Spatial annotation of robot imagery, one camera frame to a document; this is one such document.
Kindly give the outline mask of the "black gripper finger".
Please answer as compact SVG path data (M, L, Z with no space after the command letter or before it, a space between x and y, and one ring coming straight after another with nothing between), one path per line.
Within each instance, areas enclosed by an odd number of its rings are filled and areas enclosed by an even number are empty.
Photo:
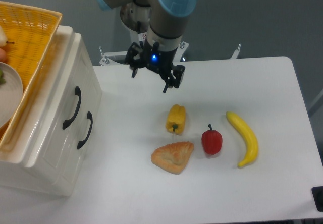
M129 47L125 57L125 64L129 65L132 70L132 78L136 76L138 69L145 67L143 49L136 42L133 42Z
M162 67L162 79L165 82L165 87L163 89L163 93L166 93L168 88L179 88L183 75L185 72L184 65L173 65L167 64Z

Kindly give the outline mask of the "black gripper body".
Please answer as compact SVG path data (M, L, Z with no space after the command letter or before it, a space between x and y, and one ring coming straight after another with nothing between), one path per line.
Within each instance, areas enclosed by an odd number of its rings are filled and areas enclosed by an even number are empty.
M163 79L172 78L173 59L177 52L177 48L172 51L160 51L160 44L151 46L145 41L143 51L141 53L141 68L160 74Z

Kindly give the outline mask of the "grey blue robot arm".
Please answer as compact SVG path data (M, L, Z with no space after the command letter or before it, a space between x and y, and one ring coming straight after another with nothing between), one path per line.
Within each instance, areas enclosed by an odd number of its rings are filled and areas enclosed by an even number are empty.
M132 76L138 69L147 68L165 82L164 92L179 88L185 67L174 65L173 60L181 43L191 13L197 0L97 0L102 10L121 7L129 15L129 30L145 33L143 41L134 41L129 47L124 63Z

